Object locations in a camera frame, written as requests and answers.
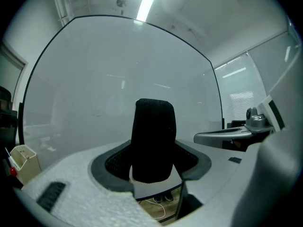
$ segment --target floor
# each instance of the floor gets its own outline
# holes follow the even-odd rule
[[[161,221],[161,220],[164,220],[164,219],[176,214],[178,203],[179,203],[180,191],[181,191],[181,187],[179,187],[171,192],[171,194],[174,196],[173,201],[169,202],[166,199],[162,200],[162,202],[160,204],[165,209],[165,216],[162,218],[159,218],[159,217],[163,216],[163,214],[164,214],[163,208],[158,204],[150,203],[150,202],[154,202],[153,199],[147,199],[150,202],[138,201],[138,204],[140,204],[140,206],[146,212],[148,212],[152,218],[157,218],[157,221]],[[165,226],[165,225],[172,223],[174,220],[175,220],[175,217],[168,219],[164,222],[161,222],[161,224]]]

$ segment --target curved glass partition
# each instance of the curved glass partition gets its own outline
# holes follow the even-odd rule
[[[140,98],[174,106],[177,139],[193,141],[199,132],[222,128],[216,78],[201,53],[132,19],[76,18],[32,72],[24,98],[25,143],[39,154],[43,170],[70,153],[126,141]]]

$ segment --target shoe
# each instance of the shoe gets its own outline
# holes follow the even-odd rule
[[[164,197],[167,201],[170,201],[170,202],[174,200],[174,197],[172,196],[171,192],[164,194]]]
[[[154,197],[154,198],[152,198],[153,199],[153,201],[155,202],[155,203],[160,203],[160,202],[162,202],[162,197],[161,196],[156,196],[156,197]]]

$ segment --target red object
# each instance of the red object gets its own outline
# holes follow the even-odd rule
[[[15,169],[14,167],[11,167],[11,168],[9,169],[9,172],[10,172],[10,174],[11,174],[12,176],[17,176],[17,171],[16,171],[16,169]]]

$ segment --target cable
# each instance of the cable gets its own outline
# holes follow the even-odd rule
[[[164,209],[164,207],[161,205],[161,204],[159,204],[159,203],[155,203],[155,202],[151,202],[151,201],[148,201],[148,200],[145,200],[145,201],[147,201],[147,202],[150,202],[150,203],[153,203],[153,204],[158,204],[158,205],[160,205],[162,208],[163,208],[163,211],[164,211],[164,215],[162,216],[162,217],[159,217],[159,218],[163,218],[164,216],[165,216],[165,209]]]

